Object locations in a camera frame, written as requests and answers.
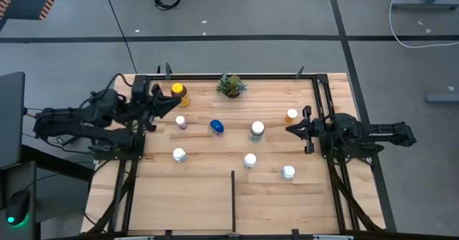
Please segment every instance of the small plant pot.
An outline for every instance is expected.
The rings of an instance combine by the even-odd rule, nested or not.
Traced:
[[[241,95],[241,94],[237,93],[235,95],[226,95],[226,96],[229,97],[229,98],[236,98],[236,97],[239,97],[239,95]]]

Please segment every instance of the yellow bottle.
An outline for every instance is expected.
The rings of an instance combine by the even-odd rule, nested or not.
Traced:
[[[174,83],[172,85],[171,94],[173,97],[181,98],[179,107],[186,107],[187,105],[189,105],[188,92],[186,92],[185,86],[183,86],[181,83]]]

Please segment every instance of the black floor stripe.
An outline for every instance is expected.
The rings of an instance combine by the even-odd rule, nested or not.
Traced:
[[[359,109],[360,119],[364,123],[369,123],[368,112],[366,111],[366,106],[364,102],[364,96],[362,94],[359,78],[357,76],[356,67],[354,64],[354,59],[352,58],[351,47],[349,46],[349,40],[346,36],[346,30],[344,29],[343,19],[341,18],[341,12],[339,11],[339,6],[337,0],[330,0],[331,8],[333,10],[333,15],[335,16],[336,26],[338,28],[338,33],[341,39],[341,45],[343,47],[344,57],[346,58],[346,63],[349,71],[349,76],[351,80],[352,89],[354,91],[354,96],[356,98],[357,108]],[[397,228],[395,227],[394,215],[389,202],[389,196],[387,195],[386,184],[384,182],[384,177],[382,174],[381,164],[379,162],[378,155],[375,155],[372,158],[374,169],[374,180],[376,183],[379,201],[382,207],[382,213],[384,216],[384,221],[386,228],[390,231],[395,232]]]
[[[459,41],[459,35],[398,36],[402,41]],[[386,42],[393,36],[339,35],[215,35],[215,36],[145,36],[126,37],[128,42],[226,42],[226,41],[347,41]],[[0,37],[0,43],[98,43],[124,42],[122,37]]]

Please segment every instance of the small container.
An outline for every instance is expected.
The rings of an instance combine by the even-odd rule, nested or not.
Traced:
[[[183,117],[182,115],[179,115],[178,117],[175,118],[175,123],[177,123],[179,128],[182,130],[185,129],[187,126],[185,117]]]
[[[188,155],[185,153],[185,150],[182,148],[177,148],[172,153],[174,160],[178,163],[183,163],[188,158]]]
[[[174,83],[172,85],[171,94],[172,94],[172,97],[181,98],[179,107],[186,107],[187,105],[189,105],[188,92],[186,92],[185,86],[183,86],[181,83]]]
[[[221,135],[224,132],[223,124],[219,120],[210,121],[210,128],[216,135]]]
[[[282,180],[292,180],[294,175],[295,169],[291,165],[286,165],[282,168],[282,171],[280,172]]]
[[[244,167],[246,169],[251,169],[257,162],[257,157],[253,153],[249,153],[244,158]]]
[[[295,120],[295,118],[298,116],[298,112],[294,109],[289,109],[287,111],[287,115],[285,116],[285,121],[287,123],[293,123],[293,121]]]
[[[252,124],[252,128],[250,129],[249,139],[254,142],[258,143],[263,138],[263,133],[265,132],[265,125],[262,122],[257,121]]]

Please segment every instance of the white cable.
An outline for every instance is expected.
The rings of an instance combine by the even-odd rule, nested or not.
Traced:
[[[406,44],[403,44],[400,39],[395,35],[394,28],[392,27],[392,5],[394,3],[394,0],[390,1],[390,6],[389,6],[389,25],[390,25],[390,30],[392,32],[392,35],[394,38],[401,44],[403,47],[411,48],[411,49],[416,49],[416,48],[425,48],[425,47],[447,47],[447,46],[453,46],[455,44],[459,44],[459,42],[453,42],[453,43],[448,43],[448,44],[430,44],[430,45],[425,45],[425,46],[408,46]]]

